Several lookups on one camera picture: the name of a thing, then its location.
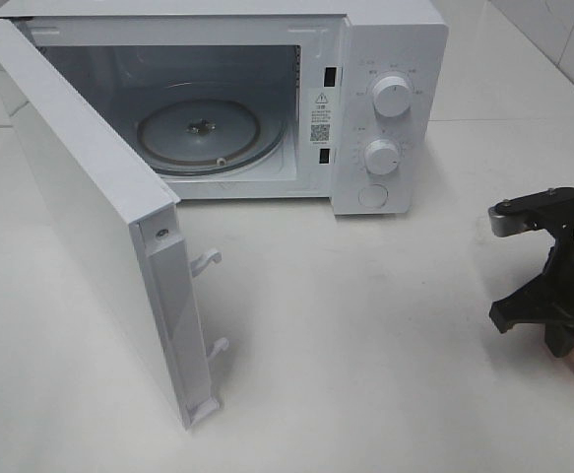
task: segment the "power knob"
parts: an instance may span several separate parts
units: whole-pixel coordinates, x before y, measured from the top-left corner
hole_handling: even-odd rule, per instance
[[[389,174],[398,167],[400,161],[398,146],[390,140],[372,141],[365,148],[365,167],[372,174]]]
[[[399,75],[385,76],[374,84],[372,101],[381,115],[398,116],[412,104],[412,86]]]

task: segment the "microwave door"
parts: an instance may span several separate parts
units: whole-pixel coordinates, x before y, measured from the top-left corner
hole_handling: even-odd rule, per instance
[[[189,260],[177,197],[5,20],[0,96],[57,233],[189,427],[219,407],[192,279],[220,255]]]

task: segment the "white microwave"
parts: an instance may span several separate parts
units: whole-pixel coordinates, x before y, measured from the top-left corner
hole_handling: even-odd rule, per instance
[[[0,96],[36,183],[184,426],[219,406],[192,278],[220,255],[190,261],[175,204],[407,211],[447,33],[428,0],[0,9]]]

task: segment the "round button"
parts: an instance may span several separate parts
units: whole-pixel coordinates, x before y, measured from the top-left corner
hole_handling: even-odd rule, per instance
[[[398,167],[401,154],[390,140],[372,141],[365,148],[365,167],[372,174],[385,175]]]
[[[379,209],[387,202],[387,189],[380,184],[363,187],[358,193],[358,201],[363,207]]]
[[[412,87],[398,75],[380,79],[372,88],[374,108],[381,115],[398,116],[407,110],[412,102]]]

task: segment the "warning label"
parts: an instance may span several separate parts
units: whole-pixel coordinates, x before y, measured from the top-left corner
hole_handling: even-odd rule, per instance
[[[333,112],[335,109],[335,91],[310,91],[310,141],[316,145],[331,141],[333,131]]]

